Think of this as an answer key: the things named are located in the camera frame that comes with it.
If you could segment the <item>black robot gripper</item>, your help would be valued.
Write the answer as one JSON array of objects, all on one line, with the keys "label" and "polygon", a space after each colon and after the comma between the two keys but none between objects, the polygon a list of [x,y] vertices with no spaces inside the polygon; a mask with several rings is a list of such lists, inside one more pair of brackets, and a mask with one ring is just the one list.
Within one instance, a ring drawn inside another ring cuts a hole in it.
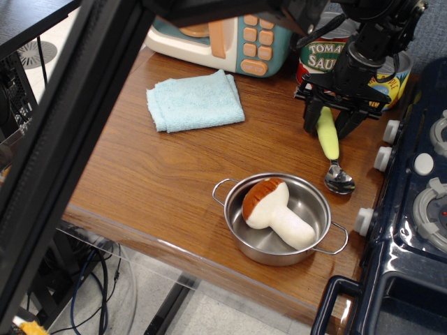
[{"label": "black robot gripper", "polygon": [[304,130],[312,133],[323,107],[340,111],[335,121],[340,140],[366,118],[378,119],[389,97],[369,86],[385,57],[365,46],[362,36],[352,36],[345,44],[332,70],[302,76],[295,97],[305,102]]}]

